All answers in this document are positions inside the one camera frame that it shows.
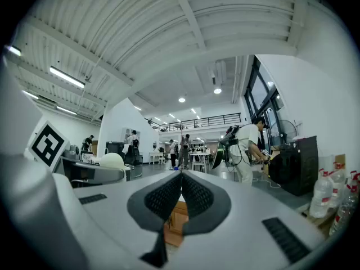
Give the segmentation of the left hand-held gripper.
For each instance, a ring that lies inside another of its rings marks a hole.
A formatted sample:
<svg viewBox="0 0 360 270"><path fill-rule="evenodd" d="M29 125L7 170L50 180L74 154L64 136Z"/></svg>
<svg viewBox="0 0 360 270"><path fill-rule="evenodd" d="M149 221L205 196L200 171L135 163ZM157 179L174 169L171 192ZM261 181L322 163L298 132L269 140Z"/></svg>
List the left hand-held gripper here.
<svg viewBox="0 0 360 270"><path fill-rule="evenodd" d="M100 186L125 181L122 169L86 163L82 152L50 122L45 122L30 143L29 152L52 172L65 176L72 186Z"/></svg>

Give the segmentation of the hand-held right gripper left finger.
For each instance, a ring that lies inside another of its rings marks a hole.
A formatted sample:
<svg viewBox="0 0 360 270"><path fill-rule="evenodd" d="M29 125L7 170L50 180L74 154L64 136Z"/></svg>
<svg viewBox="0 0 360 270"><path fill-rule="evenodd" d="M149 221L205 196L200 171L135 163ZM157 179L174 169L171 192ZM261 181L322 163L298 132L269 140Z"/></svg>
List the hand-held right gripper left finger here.
<svg viewBox="0 0 360 270"><path fill-rule="evenodd" d="M117 245L162 268L168 261L164 225L181 195L180 171L125 183L78 188L85 211Z"/></svg>

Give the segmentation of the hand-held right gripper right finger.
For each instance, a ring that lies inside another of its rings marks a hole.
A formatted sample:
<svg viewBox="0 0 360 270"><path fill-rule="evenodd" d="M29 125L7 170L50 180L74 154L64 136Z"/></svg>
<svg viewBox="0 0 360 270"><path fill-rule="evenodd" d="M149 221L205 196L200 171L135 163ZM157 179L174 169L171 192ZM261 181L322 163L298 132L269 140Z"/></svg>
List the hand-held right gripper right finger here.
<svg viewBox="0 0 360 270"><path fill-rule="evenodd" d="M313 251L324 242L318 228L298 212L256 187L211 174L193 174L224 189L231 201L225 220L213 231L184 238L168 270L282 270L291 265L263 220L278 218Z"/></svg>

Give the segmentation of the white round-back chair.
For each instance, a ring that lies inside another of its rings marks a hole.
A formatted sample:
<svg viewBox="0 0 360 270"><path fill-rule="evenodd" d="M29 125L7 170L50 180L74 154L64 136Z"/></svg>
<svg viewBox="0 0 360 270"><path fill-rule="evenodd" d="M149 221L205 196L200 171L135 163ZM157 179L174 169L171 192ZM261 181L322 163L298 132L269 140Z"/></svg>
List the white round-back chair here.
<svg viewBox="0 0 360 270"><path fill-rule="evenodd" d="M100 160L100 166L121 170L124 174L126 174L126 166L123 158L117 153L105 154Z"/></svg>

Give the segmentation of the black cabinet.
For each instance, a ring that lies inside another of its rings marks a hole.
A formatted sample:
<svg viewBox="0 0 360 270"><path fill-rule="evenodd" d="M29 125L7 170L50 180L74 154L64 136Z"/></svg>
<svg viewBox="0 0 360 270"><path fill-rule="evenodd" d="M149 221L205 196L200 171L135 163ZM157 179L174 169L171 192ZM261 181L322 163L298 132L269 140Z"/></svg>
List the black cabinet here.
<svg viewBox="0 0 360 270"><path fill-rule="evenodd" d="M109 142L106 142L105 154L116 153L124 159L125 154L123 153L123 149L124 149L123 142L109 141Z"/></svg>

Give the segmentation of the white dresser table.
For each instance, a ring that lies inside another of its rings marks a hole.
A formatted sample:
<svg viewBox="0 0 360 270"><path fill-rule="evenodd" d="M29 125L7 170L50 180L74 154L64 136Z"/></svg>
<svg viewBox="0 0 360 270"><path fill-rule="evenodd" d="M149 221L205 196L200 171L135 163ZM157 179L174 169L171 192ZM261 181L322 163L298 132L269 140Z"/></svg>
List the white dresser table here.
<svg viewBox="0 0 360 270"><path fill-rule="evenodd" d="M150 164L164 164L165 157L163 152L150 152L149 153L149 163Z"/></svg>

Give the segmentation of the white high table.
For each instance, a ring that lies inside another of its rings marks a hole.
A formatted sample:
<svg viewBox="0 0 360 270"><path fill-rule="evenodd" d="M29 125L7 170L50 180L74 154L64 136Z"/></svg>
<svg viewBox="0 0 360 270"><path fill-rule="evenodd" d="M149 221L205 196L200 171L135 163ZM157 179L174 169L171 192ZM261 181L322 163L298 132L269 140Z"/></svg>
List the white high table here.
<svg viewBox="0 0 360 270"><path fill-rule="evenodd" d="M195 170L196 167L198 167L199 172L208 173L210 164L209 164L209 157L210 153L205 152L198 152L191 154L191 170Z"/></svg>

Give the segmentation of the white shelf cabinet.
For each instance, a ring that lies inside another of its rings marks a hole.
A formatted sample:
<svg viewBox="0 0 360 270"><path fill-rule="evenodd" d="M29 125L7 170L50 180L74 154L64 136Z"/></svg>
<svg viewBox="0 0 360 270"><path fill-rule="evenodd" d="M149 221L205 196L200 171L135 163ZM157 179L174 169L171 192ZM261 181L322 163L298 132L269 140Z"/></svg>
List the white shelf cabinet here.
<svg viewBox="0 0 360 270"><path fill-rule="evenodd" d="M129 137L129 135L132 132L132 128L123 128L121 131L121 141L124 142L125 144L127 144L127 138ZM137 131L137 136L140 140L140 133Z"/></svg>

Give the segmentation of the black washing machine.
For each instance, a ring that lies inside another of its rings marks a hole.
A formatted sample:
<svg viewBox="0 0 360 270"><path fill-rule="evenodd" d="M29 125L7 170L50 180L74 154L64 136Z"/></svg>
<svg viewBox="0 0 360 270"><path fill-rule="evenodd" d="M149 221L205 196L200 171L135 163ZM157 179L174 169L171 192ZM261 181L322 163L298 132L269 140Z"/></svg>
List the black washing machine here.
<svg viewBox="0 0 360 270"><path fill-rule="evenodd" d="M317 137L280 145L279 151L268 166L271 180L295 196L313 191L318 178Z"/></svg>

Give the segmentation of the clear water bottle red label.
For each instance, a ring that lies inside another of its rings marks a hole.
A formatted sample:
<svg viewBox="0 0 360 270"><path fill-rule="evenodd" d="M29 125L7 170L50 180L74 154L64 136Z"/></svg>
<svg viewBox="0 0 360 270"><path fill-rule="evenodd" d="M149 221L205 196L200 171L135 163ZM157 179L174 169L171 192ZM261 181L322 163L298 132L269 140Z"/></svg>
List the clear water bottle red label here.
<svg viewBox="0 0 360 270"><path fill-rule="evenodd" d="M334 162L334 169L330 173L330 178L332 182L332 196L330 200L330 208L337 208L341 202L343 195L344 185L346 181L346 176L344 172L344 165Z"/></svg>
<svg viewBox="0 0 360 270"><path fill-rule="evenodd" d="M346 183L344 197L338 207L335 219L330 227L329 236L334 235L337 231L342 230L348 225L350 218L355 212L358 205L358 173L351 171L351 178Z"/></svg>
<svg viewBox="0 0 360 270"><path fill-rule="evenodd" d="M313 197L310 203L309 213L313 218L323 218L327 215L330 207L333 185L328 171L319 170L319 176L314 184Z"/></svg>

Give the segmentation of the black standing fan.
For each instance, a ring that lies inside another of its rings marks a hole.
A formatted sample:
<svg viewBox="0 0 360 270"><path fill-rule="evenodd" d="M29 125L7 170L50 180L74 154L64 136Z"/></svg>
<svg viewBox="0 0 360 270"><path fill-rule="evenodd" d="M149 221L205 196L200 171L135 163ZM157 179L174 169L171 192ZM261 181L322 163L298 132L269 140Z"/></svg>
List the black standing fan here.
<svg viewBox="0 0 360 270"><path fill-rule="evenodd" d="M297 129L288 120L276 121L270 128L272 146L288 144L298 135Z"/></svg>

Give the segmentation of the black metal railing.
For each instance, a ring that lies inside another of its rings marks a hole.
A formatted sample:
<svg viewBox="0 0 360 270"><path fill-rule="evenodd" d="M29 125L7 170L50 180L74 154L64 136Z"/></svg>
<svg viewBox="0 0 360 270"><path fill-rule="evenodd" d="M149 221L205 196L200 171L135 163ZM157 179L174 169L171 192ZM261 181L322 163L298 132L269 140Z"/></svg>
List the black metal railing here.
<svg viewBox="0 0 360 270"><path fill-rule="evenodd" d="M186 129L209 128L209 127L222 127L225 125L241 124L241 114L226 114L211 117L201 118L198 115L195 119L179 120L173 122L161 121L157 118L147 119L145 121L158 132L174 132Z"/></svg>

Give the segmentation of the black framed window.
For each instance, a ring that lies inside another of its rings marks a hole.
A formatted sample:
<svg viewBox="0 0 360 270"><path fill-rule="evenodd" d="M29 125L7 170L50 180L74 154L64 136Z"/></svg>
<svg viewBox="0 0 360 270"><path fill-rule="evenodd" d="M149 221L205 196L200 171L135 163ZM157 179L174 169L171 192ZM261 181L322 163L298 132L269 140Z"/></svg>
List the black framed window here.
<svg viewBox="0 0 360 270"><path fill-rule="evenodd" d="M257 57L253 58L250 79L245 91L245 101L250 119L261 116L267 125L268 137L280 139L279 111L284 107L273 79Z"/></svg>

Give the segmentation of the ceiling air conditioner unit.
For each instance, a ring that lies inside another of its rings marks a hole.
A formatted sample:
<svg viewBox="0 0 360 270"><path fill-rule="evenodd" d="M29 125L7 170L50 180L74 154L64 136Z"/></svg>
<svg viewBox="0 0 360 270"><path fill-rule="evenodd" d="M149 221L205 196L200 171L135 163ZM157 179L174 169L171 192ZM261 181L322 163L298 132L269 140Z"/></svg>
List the ceiling air conditioner unit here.
<svg viewBox="0 0 360 270"><path fill-rule="evenodd" d="M213 64L211 75L215 85L221 86L226 81L226 63L224 60L218 60Z"/></svg>

